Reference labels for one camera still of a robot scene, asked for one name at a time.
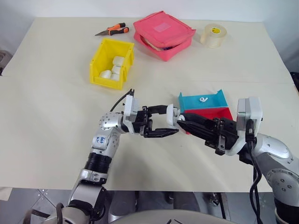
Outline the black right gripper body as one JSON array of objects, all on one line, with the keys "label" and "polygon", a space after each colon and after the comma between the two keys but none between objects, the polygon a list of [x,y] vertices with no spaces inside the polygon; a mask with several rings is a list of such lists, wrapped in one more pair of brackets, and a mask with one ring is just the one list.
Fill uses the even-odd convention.
[{"label": "black right gripper body", "polygon": [[214,128],[215,136],[212,140],[212,146],[217,155],[224,155],[239,138],[236,130],[236,122],[227,118],[214,118],[213,121],[216,125]]}]

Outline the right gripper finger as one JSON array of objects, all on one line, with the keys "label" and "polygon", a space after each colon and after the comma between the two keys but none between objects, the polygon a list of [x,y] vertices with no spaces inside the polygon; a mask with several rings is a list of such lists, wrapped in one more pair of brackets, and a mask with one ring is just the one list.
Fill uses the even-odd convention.
[{"label": "right gripper finger", "polygon": [[204,122],[183,121],[177,122],[186,132],[205,140],[206,144],[217,145],[219,141],[217,123],[211,120]]},{"label": "right gripper finger", "polygon": [[186,122],[191,123],[191,125],[186,125],[183,127],[185,131],[195,128],[195,126],[201,126],[206,130],[215,131],[217,129],[217,123],[214,120],[208,119],[201,115],[195,113],[183,113]]}]

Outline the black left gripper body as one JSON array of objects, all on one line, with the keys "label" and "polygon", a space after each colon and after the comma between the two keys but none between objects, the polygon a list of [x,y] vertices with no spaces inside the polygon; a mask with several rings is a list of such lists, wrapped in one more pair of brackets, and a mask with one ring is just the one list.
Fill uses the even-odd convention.
[{"label": "black left gripper body", "polygon": [[143,106],[142,109],[137,112],[135,122],[133,122],[135,133],[143,137],[154,137],[151,119],[153,108],[153,106]]}]

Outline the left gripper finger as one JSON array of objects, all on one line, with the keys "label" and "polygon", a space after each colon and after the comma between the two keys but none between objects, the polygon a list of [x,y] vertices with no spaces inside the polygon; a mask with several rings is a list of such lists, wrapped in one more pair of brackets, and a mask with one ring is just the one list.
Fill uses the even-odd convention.
[{"label": "left gripper finger", "polygon": [[167,105],[156,105],[156,106],[149,106],[147,111],[148,114],[166,114],[167,113]]},{"label": "left gripper finger", "polygon": [[146,129],[143,133],[145,138],[163,138],[178,133],[178,129],[157,128],[155,130]]}]

